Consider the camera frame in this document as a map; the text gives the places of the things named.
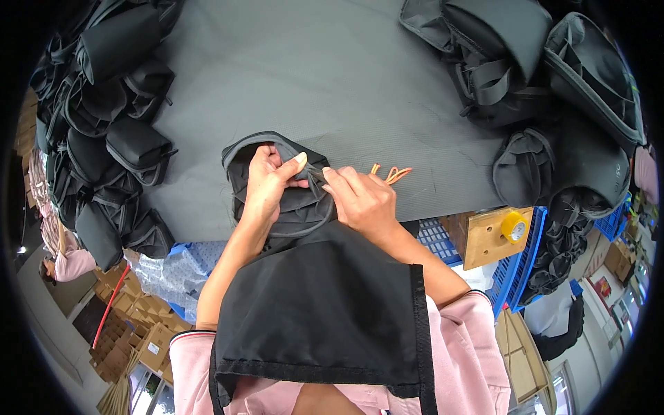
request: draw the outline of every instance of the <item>person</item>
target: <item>person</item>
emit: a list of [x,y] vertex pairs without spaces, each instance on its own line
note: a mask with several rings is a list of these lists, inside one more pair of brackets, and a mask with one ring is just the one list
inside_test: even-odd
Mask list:
[[97,267],[91,253],[85,249],[79,249],[74,236],[64,229],[62,223],[58,220],[58,255],[53,260],[50,257],[44,257],[39,264],[39,276],[54,286],[58,282],[67,282],[75,280],[88,271]]
[[[307,187],[293,176],[306,165],[300,153],[283,163],[262,144],[249,166],[246,205],[218,264],[200,294],[196,329],[171,340],[176,414],[212,414],[210,355],[220,307],[236,272],[263,249],[279,215],[284,189]],[[376,175],[352,167],[324,168],[340,223],[394,259],[421,264],[431,332],[439,413],[506,414],[510,387],[493,328],[491,304],[421,245],[396,220],[396,193]],[[296,384],[242,376],[225,414],[419,414],[417,398],[397,398],[385,386]]]

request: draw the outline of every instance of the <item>woman's hair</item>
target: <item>woman's hair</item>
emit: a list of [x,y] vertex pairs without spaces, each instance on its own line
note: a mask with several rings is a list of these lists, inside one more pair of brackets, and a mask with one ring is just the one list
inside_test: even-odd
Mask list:
[[39,276],[45,282],[50,282],[51,284],[53,284],[53,286],[56,286],[57,282],[48,274],[48,268],[46,268],[46,265],[44,265],[44,261],[51,261],[51,259],[48,256],[46,256],[44,257],[44,260],[39,262]]

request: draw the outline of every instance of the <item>gray table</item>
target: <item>gray table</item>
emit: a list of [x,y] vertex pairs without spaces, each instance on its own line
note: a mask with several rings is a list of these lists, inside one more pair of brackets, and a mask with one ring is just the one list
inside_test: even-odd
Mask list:
[[386,176],[413,220],[502,205],[491,182],[501,136],[458,116],[436,53],[398,23],[401,0],[187,0],[158,55],[177,77],[155,128],[179,149],[146,189],[179,242],[232,232],[221,164],[229,143],[274,130],[333,167]]

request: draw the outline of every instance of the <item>red pole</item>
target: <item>red pole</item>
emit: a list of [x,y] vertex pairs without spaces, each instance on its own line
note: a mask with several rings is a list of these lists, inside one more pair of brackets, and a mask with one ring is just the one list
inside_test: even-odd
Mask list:
[[124,281],[124,278],[127,276],[127,273],[129,273],[129,264],[127,264],[125,272],[122,273],[122,277],[120,277],[120,281],[118,281],[118,284],[116,285],[116,288],[113,291],[113,295],[111,295],[111,300],[109,300],[108,305],[106,306],[106,311],[104,312],[104,316],[102,317],[102,322],[99,323],[99,328],[97,329],[97,335],[94,337],[94,342],[92,343],[93,349],[97,347],[97,342],[99,341],[99,335],[102,334],[102,328],[104,327],[104,322],[108,317],[109,310],[111,310],[111,304],[113,304],[113,300],[116,298],[118,290],[120,289],[120,285],[122,285],[122,282]]

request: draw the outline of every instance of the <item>drawstring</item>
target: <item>drawstring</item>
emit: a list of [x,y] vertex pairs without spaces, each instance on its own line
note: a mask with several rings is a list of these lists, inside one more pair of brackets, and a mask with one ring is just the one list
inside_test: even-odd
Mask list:
[[[374,163],[373,167],[371,167],[371,174],[376,174],[376,172],[380,169],[380,165],[378,163]],[[403,176],[409,174],[411,172],[410,167],[406,167],[405,169],[399,170],[398,167],[393,167],[390,169],[390,172],[387,173],[387,179],[385,179],[385,183],[388,185],[393,185],[396,182],[399,181]]]

